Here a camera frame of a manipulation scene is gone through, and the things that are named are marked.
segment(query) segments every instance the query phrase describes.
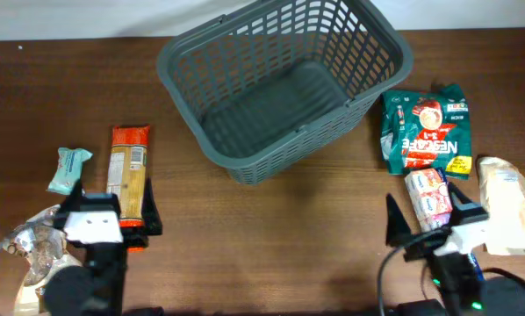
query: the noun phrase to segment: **basket rim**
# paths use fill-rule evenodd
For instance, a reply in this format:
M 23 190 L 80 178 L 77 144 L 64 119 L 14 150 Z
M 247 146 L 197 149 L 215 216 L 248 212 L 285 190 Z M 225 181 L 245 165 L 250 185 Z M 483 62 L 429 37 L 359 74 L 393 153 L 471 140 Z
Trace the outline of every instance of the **basket rim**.
M 176 87 L 175 83 L 171 79 L 169 72 L 167 69 L 169 68 L 169 61 L 171 61 L 171 57 L 174 56 L 175 53 L 178 53 L 177 50 L 180 48 L 180 46 L 187 41 L 190 40 L 197 40 L 198 35 L 205 33 L 205 32 L 214 32 L 214 36 L 221 35 L 222 33 L 227 32 L 227 28 L 229 28 L 229 25 L 232 25 L 235 18 L 239 18 L 240 16 L 247 14 L 248 12 L 251 12 L 253 10 L 260 10 L 262 6 L 267 6 L 272 4 L 272 6 L 279 5 L 283 2 L 290 2 L 291 0 L 274 0 L 274 1 L 261 1 L 261 2 L 255 2 L 252 4 L 249 4 L 242 9 L 239 9 L 229 15 L 222 15 L 220 17 L 217 17 L 203 25 L 200 25 L 188 32 L 185 32 L 179 36 L 176 36 L 173 40 L 170 40 L 165 46 L 162 48 L 161 52 L 159 53 L 157 57 L 157 75 L 159 76 L 161 82 L 165 86 L 165 88 L 169 91 L 169 94 L 172 96 L 174 104 L 176 108 L 178 109 L 179 113 L 183 117 L 184 121 L 186 122 L 187 126 L 190 128 L 194 136 L 196 137 L 198 144 L 200 148 L 202 149 L 202 152 L 204 155 L 206 155 L 212 162 L 216 163 L 217 165 L 226 168 L 226 169 L 245 169 L 252 167 L 253 165 L 257 164 L 258 162 L 261 162 L 268 158 L 269 156 L 272 156 L 274 153 L 276 153 L 279 149 L 282 147 L 288 147 L 290 143 L 295 141 L 297 138 L 302 137 L 304 134 L 311 132 L 313 129 L 316 128 L 316 126 L 321 126 L 328 121 L 340 116 L 344 115 L 349 108 L 353 105 L 365 103 L 366 101 L 369 101 L 370 99 L 374 98 L 376 99 L 379 97 L 379 94 L 390 89 L 392 86 L 402 82 L 405 80 L 405 78 L 408 77 L 408 75 L 411 73 L 411 70 L 413 68 L 414 63 L 414 57 L 411 50 L 411 47 L 408 45 L 406 40 L 398 33 L 396 32 L 392 25 L 387 21 L 387 19 L 383 16 L 383 14 L 379 11 L 378 8 L 374 4 L 370 2 L 370 0 L 357 0 L 358 5 L 362 7 L 366 13 L 368 13 L 368 18 L 373 19 L 371 23 L 375 24 L 375 26 L 382 28 L 385 31 L 385 35 L 389 36 L 390 40 L 395 44 L 395 47 L 398 48 L 400 54 L 401 54 L 401 66 L 399 67 L 399 70 L 396 71 L 390 78 L 387 80 L 378 83 L 374 85 L 373 87 L 370 87 L 366 91 L 357 94 L 354 98 L 350 100 L 349 103 L 345 104 L 346 106 L 339 107 L 335 110 L 332 110 L 320 118 L 317 118 L 312 123 L 300 127 L 296 131 L 292 131 L 282 137 L 281 139 L 275 141 L 271 145 L 267 146 L 265 149 L 261 150 L 259 153 L 250 155 L 249 157 L 243 157 L 243 158 L 233 158 L 229 157 L 227 155 L 224 155 L 220 153 L 216 148 L 213 146 L 213 144 L 210 142 L 208 137 L 205 134 L 204 129 L 202 126 L 198 123 L 195 116 L 191 113 L 191 111 L 183 106 L 183 104 L 186 104 L 186 102 L 183 99 L 183 96 L 179 89 Z

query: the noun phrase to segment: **green light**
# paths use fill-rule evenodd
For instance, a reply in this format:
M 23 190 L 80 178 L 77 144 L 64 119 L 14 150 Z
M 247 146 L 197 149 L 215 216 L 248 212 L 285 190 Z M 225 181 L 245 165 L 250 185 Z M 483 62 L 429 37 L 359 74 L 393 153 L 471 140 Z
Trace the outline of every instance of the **green light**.
M 479 310 L 479 311 L 483 309 L 483 306 L 480 303 L 478 303 L 478 302 L 473 302 L 471 304 L 471 307 L 473 307 L 473 308 L 475 308 L 476 310 Z

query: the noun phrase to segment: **snack package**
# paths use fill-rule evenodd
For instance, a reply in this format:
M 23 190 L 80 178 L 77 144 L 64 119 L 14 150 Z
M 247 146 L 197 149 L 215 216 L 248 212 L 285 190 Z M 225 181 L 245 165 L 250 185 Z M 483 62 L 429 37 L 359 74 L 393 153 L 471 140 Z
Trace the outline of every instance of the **snack package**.
M 442 168 L 467 179 L 471 171 L 471 130 L 462 90 L 450 85 L 438 94 L 402 90 L 383 93 L 381 148 L 392 175 Z
M 525 178 L 510 162 L 479 159 L 481 204 L 489 212 L 487 252 L 525 255 Z
M 27 222 L 54 215 L 59 208 L 59 205 L 49 207 Z M 60 269 L 73 265 L 81 266 L 81 263 L 66 250 L 65 233 L 45 225 L 25 229 L 3 244 L 5 251 L 24 257 L 30 264 L 15 299 L 15 316 L 46 312 L 44 291 L 48 281 Z
M 60 148 L 58 154 L 60 154 L 58 169 L 55 172 L 54 179 L 48 185 L 48 190 L 69 195 L 77 180 L 81 178 L 83 163 L 88 161 L 93 154 L 81 148 Z
M 423 232 L 448 223 L 452 203 L 442 169 L 412 171 L 405 177 L 405 185 Z
M 114 127 L 106 191 L 120 202 L 120 226 L 143 226 L 141 203 L 146 185 L 149 126 Z

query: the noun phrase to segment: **barcode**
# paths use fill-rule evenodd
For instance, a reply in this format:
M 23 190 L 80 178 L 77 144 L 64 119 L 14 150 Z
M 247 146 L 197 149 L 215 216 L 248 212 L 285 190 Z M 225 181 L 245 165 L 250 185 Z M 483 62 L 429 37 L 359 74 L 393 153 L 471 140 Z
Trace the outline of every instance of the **barcode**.
M 143 158 L 143 148 L 142 147 L 132 147 L 132 152 L 130 153 L 130 163 L 142 163 Z

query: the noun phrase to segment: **red package top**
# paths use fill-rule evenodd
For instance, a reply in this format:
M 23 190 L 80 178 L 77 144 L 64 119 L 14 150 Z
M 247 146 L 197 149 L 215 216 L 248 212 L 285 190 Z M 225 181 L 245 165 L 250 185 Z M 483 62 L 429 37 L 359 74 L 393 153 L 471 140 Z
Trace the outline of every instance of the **red package top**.
M 149 145 L 149 126 L 112 128 L 112 145 Z

